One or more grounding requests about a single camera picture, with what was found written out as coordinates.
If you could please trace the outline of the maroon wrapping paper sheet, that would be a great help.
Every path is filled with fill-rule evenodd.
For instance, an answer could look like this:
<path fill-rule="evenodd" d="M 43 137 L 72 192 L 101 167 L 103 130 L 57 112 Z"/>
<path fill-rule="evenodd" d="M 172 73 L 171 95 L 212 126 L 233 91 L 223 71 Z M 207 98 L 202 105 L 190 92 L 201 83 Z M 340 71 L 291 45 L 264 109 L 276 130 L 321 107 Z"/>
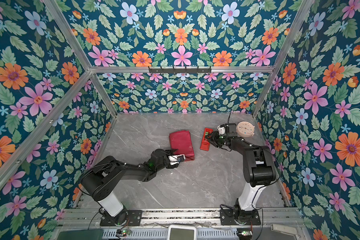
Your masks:
<path fill-rule="evenodd" d="M 185 155 L 185 161 L 194 161 L 195 153 L 189 131 L 177 131 L 169 134 L 169 141 L 174 155 Z"/>

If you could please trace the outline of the black hook rail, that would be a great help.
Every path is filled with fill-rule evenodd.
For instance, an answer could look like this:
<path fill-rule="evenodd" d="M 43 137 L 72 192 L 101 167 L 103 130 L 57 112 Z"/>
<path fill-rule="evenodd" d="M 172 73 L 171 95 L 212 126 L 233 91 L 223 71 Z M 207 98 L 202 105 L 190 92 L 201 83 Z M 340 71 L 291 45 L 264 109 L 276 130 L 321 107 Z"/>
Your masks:
<path fill-rule="evenodd" d="M 151 74 L 209 74 L 211 67 L 148 67 Z"/>

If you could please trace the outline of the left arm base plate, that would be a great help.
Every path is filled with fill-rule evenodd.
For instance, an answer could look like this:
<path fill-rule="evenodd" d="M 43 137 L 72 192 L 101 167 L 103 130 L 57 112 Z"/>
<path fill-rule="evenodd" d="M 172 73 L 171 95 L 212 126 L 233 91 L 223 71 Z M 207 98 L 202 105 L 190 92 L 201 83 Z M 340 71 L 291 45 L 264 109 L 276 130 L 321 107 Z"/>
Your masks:
<path fill-rule="evenodd" d="M 102 213 L 102 219 L 100 222 L 101 227 L 137 227 L 142 220 L 143 211 L 141 210 L 126 210 L 123 209 L 115 217 L 112 217 L 108 212 Z"/>

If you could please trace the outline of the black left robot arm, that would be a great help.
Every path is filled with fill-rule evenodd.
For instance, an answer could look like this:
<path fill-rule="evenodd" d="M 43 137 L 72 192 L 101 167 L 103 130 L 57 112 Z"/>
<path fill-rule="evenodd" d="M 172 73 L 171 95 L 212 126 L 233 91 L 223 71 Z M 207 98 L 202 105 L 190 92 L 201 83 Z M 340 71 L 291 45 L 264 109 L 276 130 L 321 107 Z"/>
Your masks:
<path fill-rule="evenodd" d="M 141 164 L 128 164 L 107 156 L 80 177 L 80 184 L 101 208 L 103 218 L 114 226 L 122 226 L 130 219 L 127 208 L 118 199 L 116 186 L 122 180 L 149 182 L 163 169 L 174 169 L 186 160 L 173 150 L 157 149 Z"/>

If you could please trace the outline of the white power strip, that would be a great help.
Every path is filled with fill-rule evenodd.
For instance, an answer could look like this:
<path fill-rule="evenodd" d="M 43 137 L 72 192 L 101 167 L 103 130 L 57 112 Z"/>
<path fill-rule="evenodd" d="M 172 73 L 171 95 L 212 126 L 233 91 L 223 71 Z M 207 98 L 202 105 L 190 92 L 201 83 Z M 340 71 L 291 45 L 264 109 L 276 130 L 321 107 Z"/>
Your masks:
<path fill-rule="evenodd" d="M 271 224 L 271 230 L 289 236 L 295 236 L 298 234 L 296 228 L 279 224 Z"/>

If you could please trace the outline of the white screen device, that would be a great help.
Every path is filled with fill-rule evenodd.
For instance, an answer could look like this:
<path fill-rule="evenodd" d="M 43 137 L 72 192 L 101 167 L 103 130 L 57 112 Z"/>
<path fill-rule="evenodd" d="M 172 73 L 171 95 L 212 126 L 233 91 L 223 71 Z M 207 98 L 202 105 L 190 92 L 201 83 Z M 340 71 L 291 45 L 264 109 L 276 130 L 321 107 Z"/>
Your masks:
<path fill-rule="evenodd" d="M 196 240 L 197 229 L 188 225 L 170 225 L 167 240 Z"/>

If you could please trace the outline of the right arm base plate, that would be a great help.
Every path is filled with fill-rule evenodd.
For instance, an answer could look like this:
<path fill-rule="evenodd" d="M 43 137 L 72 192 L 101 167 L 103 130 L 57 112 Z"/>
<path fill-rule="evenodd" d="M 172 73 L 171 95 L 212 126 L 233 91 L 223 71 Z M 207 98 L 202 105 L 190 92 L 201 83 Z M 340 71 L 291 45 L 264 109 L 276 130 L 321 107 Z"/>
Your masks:
<path fill-rule="evenodd" d="M 262 224 L 258 210 L 220 208 L 220 221 L 223 226 L 260 226 Z"/>

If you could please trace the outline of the red tape dispenser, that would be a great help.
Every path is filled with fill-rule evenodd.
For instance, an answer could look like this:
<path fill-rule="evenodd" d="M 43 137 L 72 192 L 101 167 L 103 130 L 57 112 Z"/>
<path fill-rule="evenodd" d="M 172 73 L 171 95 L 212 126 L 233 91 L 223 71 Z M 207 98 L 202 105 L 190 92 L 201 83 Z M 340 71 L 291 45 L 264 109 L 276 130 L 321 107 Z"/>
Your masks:
<path fill-rule="evenodd" d="M 211 134 L 213 132 L 213 129 L 205 128 L 203 133 L 203 138 L 200 146 L 200 150 L 202 151 L 209 151 L 210 149 L 210 142 L 207 139 L 207 135 Z"/>

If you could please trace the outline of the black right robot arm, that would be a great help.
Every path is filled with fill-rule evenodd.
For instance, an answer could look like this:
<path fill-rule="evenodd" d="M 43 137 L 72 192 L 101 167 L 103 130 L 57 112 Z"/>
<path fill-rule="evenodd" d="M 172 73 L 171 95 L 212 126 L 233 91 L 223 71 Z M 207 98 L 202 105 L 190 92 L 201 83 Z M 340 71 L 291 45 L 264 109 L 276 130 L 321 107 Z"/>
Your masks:
<path fill-rule="evenodd" d="M 222 224 L 232 219 L 238 225 L 260 225 L 256 207 L 262 191 L 277 180 L 273 154 L 266 146 L 247 141 L 255 135 L 255 126 L 249 122 L 226 123 L 217 130 L 205 133 L 205 140 L 212 146 L 237 152 L 243 157 L 243 174 L 246 181 L 243 192 L 233 207 L 221 205 Z"/>

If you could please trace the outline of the dark green pad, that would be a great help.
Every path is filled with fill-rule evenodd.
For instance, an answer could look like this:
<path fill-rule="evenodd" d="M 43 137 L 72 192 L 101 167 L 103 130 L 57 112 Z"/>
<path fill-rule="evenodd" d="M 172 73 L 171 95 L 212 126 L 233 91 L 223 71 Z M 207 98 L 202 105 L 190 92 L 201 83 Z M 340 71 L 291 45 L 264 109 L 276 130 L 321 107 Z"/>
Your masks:
<path fill-rule="evenodd" d="M 97 230 L 76 230 L 59 233 L 57 240 L 101 240 L 104 231 Z"/>

